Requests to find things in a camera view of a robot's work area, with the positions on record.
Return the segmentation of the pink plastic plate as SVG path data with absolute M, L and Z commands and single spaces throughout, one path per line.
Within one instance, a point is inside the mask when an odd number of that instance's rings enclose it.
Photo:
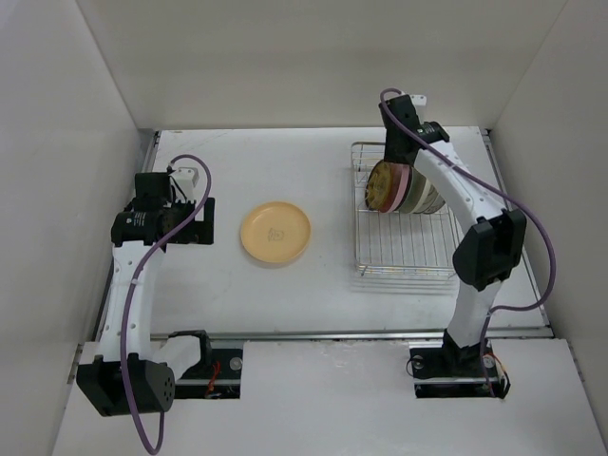
M 392 163 L 390 170 L 391 186 L 384 205 L 386 213 L 393 212 L 400 206 L 408 191 L 411 174 L 410 166 L 406 164 Z

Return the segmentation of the brown yellow small plate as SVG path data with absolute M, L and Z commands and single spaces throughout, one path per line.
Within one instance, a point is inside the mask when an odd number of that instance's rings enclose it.
M 368 209 L 383 212 L 389 207 L 395 192 L 395 175 L 394 163 L 379 161 L 372 168 L 365 191 L 365 203 Z

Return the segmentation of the cream plastic plate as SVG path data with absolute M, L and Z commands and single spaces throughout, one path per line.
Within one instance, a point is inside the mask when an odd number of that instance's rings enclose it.
M 402 214 L 419 213 L 428 197 L 430 188 L 431 183 L 428 179 L 415 168 L 412 168 L 411 183 L 398 212 Z

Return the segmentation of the white plate dark lettered rim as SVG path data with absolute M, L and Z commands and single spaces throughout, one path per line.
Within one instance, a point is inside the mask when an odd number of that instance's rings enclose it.
M 427 212 L 429 214 L 435 214 L 436 212 L 438 212 L 444 205 L 446 204 L 444 198 L 440 195 L 437 194 L 434 202 L 432 203 L 432 205 L 428 208 Z

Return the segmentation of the yellow plastic plate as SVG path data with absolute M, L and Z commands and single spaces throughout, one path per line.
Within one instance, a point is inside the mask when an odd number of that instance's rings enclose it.
M 300 257 L 312 237 L 312 225 L 305 212 L 285 201 L 271 201 L 255 207 L 243 220 L 240 241 L 254 259 L 284 264 Z

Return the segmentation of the white plate black rim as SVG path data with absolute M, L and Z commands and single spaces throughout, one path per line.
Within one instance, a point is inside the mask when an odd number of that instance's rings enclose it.
M 443 205 L 445 204 L 444 200 L 439 195 L 439 192 L 430 183 L 429 180 L 427 181 L 427 184 L 428 184 L 428 191 L 427 191 L 426 197 L 423 200 L 421 207 L 418 210 L 419 214 L 434 214 L 439 209 L 441 209 L 443 207 Z

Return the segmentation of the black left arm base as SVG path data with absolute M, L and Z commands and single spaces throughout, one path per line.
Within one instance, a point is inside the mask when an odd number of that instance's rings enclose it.
M 242 367 L 242 347 L 213 348 L 209 364 L 198 362 L 177 381 L 176 398 L 239 399 Z

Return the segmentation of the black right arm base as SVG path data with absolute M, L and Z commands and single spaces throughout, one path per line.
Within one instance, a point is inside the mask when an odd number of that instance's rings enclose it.
M 489 343 L 484 356 L 479 347 L 453 351 L 444 346 L 411 345 L 407 370 L 417 399 L 504 399 L 511 389 L 509 375 Z

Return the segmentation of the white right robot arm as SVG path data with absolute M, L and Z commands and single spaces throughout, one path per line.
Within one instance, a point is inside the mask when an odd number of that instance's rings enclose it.
M 451 376 L 472 375 L 483 364 L 489 310 L 520 263 L 526 217 L 492 197 L 492 186 L 469 172 L 447 132 L 436 122 L 420 121 L 411 96 L 385 89 L 379 107 L 386 159 L 421 173 L 460 224 L 463 237 L 452 256 L 459 292 L 440 362 Z

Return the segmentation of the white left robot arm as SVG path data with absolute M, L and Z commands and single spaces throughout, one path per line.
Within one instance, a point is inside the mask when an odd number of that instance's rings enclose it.
M 204 330 L 173 332 L 168 344 L 151 343 L 154 291 L 166 254 L 156 244 L 170 234 L 172 244 L 210 245 L 214 241 L 215 201 L 197 206 L 199 173 L 192 167 L 139 173 L 135 196 L 111 228 L 113 276 L 98 350 L 77 369 L 76 382 L 103 416 L 167 412 L 177 397 L 177 382 L 187 372 L 199 377 L 212 367 Z

